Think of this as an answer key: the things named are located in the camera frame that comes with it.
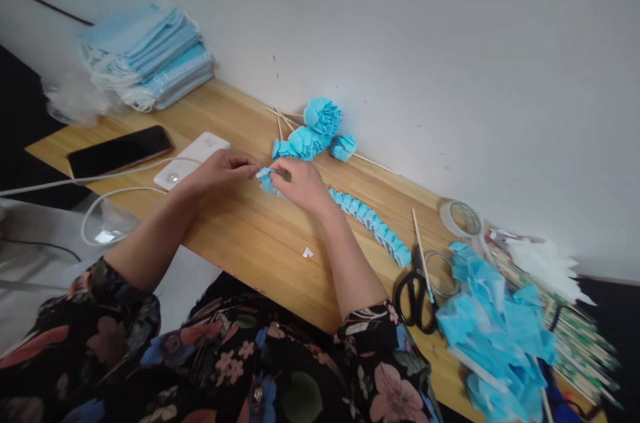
woman's left hand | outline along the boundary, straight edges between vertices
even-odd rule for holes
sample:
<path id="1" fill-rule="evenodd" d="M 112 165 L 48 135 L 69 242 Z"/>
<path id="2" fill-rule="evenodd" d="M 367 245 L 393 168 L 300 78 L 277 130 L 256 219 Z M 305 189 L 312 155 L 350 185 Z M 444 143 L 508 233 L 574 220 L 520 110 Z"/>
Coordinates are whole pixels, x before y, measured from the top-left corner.
<path id="1" fill-rule="evenodd" d="M 230 187 L 238 180 L 252 179 L 260 169 L 253 155 L 236 150 L 218 150 L 176 188 L 182 187 L 204 195 Z"/>

phone screen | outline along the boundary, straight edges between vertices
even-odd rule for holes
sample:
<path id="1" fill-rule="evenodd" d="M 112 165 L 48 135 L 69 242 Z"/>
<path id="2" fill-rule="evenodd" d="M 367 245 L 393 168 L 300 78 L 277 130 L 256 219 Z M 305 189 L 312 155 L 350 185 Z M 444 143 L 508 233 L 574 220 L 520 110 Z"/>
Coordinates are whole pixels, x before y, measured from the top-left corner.
<path id="1" fill-rule="evenodd" d="M 67 155 L 74 178 L 97 177 L 173 150 L 160 125 L 99 143 Z"/>

sleeve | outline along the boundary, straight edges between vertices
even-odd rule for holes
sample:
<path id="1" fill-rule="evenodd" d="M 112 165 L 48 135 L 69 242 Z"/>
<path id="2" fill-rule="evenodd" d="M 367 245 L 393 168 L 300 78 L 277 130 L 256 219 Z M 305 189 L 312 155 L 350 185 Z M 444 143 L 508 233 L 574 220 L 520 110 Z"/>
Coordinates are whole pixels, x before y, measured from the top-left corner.
<path id="1" fill-rule="evenodd" d="M 352 415 L 365 421 L 442 423 L 431 365 L 390 300 L 351 313 L 334 337 L 344 346 Z"/>
<path id="2" fill-rule="evenodd" d="M 157 335 L 160 305 L 100 258 L 44 302 L 28 335 L 0 359 L 0 414 L 60 420 Z"/>

person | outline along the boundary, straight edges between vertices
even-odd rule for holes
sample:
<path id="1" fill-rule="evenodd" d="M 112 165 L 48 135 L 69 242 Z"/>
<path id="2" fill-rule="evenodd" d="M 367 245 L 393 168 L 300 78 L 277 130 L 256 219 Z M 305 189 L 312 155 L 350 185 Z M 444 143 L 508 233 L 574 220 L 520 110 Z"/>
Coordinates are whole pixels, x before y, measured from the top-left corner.
<path id="1" fill-rule="evenodd" d="M 222 297 L 215 284 L 181 328 L 157 335 L 153 291 L 200 200 L 259 170 L 251 155 L 220 150 L 66 295 L 41 305 L 33 329 L 0 360 L 0 419 L 441 422 L 430 365 L 319 171 L 285 157 L 271 168 L 273 185 L 324 234 L 344 319 L 330 348 L 257 292 Z"/>

woman's right hand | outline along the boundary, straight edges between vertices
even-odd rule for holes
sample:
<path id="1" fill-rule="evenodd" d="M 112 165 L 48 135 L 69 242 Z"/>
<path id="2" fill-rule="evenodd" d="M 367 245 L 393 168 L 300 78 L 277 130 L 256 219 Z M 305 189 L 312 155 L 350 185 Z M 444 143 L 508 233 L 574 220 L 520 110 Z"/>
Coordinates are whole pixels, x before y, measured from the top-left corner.
<path id="1" fill-rule="evenodd" d="M 338 209 L 322 181 L 320 172 L 312 162 L 280 157 L 269 168 L 277 172 L 269 173 L 273 186 L 300 209 L 316 218 Z M 286 172 L 291 174 L 290 182 L 282 177 Z"/>

